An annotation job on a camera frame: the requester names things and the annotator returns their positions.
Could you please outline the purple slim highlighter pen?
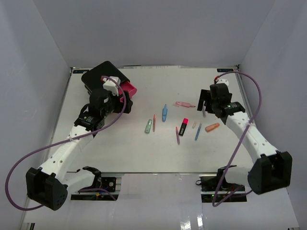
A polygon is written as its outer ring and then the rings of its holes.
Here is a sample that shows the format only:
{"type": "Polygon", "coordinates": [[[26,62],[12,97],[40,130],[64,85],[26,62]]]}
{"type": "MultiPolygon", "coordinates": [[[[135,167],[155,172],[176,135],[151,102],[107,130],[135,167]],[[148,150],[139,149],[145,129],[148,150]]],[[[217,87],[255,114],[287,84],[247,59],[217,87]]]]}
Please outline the purple slim highlighter pen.
{"type": "Polygon", "coordinates": [[[206,117],[206,112],[205,112],[205,108],[204,107],[202,108],[202,115],[203,115],[203,117],[206,117]]]}

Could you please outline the pink drawer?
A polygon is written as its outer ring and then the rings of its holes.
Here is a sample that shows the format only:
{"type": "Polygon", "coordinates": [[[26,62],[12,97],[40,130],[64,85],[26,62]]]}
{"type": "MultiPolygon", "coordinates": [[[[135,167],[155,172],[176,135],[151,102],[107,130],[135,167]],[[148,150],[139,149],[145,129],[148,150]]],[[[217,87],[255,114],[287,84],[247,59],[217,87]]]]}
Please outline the pink drawer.
{"type": "Polygon", "coordinates": [[[121,88],[124,91],[127,91],[129,93],[129,98],[131,99],[137,92],[136,87],[134,87],[129,81],[125,81],[120,84],[121,88]]]}

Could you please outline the pink cap black highlighter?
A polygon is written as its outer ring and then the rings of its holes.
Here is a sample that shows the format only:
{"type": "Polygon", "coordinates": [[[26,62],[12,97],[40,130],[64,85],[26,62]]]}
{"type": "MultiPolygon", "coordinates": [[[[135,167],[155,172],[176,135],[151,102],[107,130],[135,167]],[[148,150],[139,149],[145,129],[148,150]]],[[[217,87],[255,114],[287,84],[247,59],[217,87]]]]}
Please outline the pink cap black highlighter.
{"type": "Polygon", "coordinates": [[[180,129],[179,129],[179,136],[183,136],[184,135],[184,132],[186,130],[186,127],[188,125],[188,119],[187,118],[184,118],[183,121],[182,121],[182,124],[180,126],[180,129]]]}

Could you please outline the blue slim highlighter pen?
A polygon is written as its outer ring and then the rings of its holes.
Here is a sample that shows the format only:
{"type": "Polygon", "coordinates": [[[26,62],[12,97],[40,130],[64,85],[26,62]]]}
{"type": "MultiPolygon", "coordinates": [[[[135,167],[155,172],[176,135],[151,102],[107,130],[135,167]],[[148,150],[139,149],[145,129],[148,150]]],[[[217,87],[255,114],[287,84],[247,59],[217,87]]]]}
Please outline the blue slim highlighter pen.
{"type": "Polygon", "coordinates": [[[198,140],[198,137],[199,137],[201,128],[202,128],[202,122],[200,122],[200,124],[199,124],[199,126],[198,126],[198,129],[197,129],[197,132],[196,132],[196,135],[195,135],[195,139],[194,139],[195,141],[198,140]]]}

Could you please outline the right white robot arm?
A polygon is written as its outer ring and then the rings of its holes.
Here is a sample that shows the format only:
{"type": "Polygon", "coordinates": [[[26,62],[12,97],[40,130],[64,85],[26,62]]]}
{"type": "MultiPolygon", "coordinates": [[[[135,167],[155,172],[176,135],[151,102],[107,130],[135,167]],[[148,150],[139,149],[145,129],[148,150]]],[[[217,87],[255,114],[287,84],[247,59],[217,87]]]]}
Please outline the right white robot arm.
{"type": "Polygon", "coordinates": [[[228,163],[218,169],[211,184],[222,191],[228,191],[234,184],[247,185],[258,194],[264,194],[290,185],[292,156],[279,151],[269,143],[249,119],[245,108],[239,102],[232,102],[232,94],[224,83],[201,90],[198,110],[202,108],[232,130],[249,153],[253,166],[251,169],[239,168],[228,163]]]}

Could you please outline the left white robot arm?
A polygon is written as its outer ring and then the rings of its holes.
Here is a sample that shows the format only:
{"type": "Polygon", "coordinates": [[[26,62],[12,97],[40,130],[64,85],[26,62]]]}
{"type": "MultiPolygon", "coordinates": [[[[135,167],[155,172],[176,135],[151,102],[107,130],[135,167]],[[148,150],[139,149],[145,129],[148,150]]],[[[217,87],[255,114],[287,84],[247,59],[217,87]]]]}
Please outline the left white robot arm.
{"type": "Polygon", "coordinates": [[[93,90],[67,138],[57,144],[58,149],[37,169],[27,171],[27,196],[53,211],[61,208],[68,193],[75,191],[74,183],[65,181],[69,166],[96,134],[106,128],[105,119],[110,114],[128,114],[132,104],[129,92],[121,87],[118,93],[105,88],[93,90]]]}

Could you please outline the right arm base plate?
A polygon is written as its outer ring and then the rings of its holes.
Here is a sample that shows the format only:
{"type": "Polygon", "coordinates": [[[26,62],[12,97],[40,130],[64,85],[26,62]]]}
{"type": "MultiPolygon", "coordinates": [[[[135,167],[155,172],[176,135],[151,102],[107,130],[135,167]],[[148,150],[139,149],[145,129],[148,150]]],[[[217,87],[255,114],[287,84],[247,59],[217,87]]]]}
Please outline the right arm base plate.
{"type": "MultiPolygon", "coordinates": [[[[203,192],[214,192],[218,186],[218,183],[219,183],[219,178],[217,176],[201,176],[195,182],[197,186],[201,187],[201,190],[203,192]]],[[[220,191],[231,192],[240,186],[241,185],[238,185],[238,184],[228,183],[224,179],[218,191],[219,192],[220,191]]]]}

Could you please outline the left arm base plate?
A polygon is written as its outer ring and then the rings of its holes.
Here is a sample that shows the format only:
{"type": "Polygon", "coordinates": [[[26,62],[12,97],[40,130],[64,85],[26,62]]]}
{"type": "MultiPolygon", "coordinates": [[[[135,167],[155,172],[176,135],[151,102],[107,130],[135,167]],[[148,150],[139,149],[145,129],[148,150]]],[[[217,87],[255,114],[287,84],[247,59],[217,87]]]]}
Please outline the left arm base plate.
{"type": "Polygon", "coordinates": [[[102,188],[109,192],[115,192],[116,184],[117,184],[116,177],[101,177],[94,184],[94,188],[102,188]]]}

